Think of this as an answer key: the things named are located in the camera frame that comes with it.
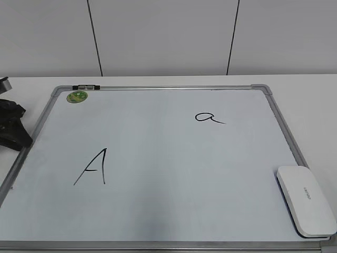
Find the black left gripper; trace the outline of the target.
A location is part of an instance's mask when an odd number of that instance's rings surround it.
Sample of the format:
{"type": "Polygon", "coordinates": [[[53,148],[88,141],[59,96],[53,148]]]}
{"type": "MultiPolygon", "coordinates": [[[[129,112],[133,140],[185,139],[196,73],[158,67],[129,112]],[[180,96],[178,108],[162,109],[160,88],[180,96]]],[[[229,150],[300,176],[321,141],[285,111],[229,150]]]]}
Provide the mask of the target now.
{"type": "Polygon", "coordinates": [[[25,112],[16,102],[1,99],[1,146],[21,151],[32,145],[33,139],[20,120],[25,112]]]}

